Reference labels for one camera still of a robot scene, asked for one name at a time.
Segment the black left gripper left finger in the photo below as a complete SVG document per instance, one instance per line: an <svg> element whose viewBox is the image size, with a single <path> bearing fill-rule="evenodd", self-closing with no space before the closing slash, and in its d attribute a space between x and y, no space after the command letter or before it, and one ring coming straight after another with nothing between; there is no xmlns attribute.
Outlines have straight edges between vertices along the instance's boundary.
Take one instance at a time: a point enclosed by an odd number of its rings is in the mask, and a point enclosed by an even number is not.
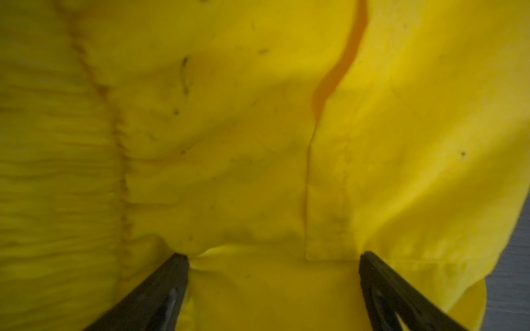
<svg viewBox="0 0 530 331"><path fill-rule="evenodd" d="M187 256L174 254L88 331L174 330L188 284Z"/></svg>

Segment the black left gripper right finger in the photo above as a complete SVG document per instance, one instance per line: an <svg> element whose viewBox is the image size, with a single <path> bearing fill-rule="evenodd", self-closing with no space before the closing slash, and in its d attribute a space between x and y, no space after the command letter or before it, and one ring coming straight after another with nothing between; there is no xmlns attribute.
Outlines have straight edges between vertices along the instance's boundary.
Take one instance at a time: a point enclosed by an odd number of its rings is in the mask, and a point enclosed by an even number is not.
<svg viewBox="0 0 530 331"><path fill-rule="evenodd" d="M360 285L371 327L377 331L465 331L378 255L360 257Z"/></svg>

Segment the yellow shorts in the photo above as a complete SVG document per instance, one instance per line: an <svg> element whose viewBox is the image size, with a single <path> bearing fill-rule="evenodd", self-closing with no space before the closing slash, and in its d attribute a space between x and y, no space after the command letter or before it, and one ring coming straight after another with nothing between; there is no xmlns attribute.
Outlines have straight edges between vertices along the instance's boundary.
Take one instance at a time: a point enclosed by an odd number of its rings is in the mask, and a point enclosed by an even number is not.
<svg viewBox="0 0 530 331"><path fill-rule="evenodd" d="M370 330L367 251L479 330L528 191L528 1L1 3L2 330L175 254L177 330Z"/></svg>

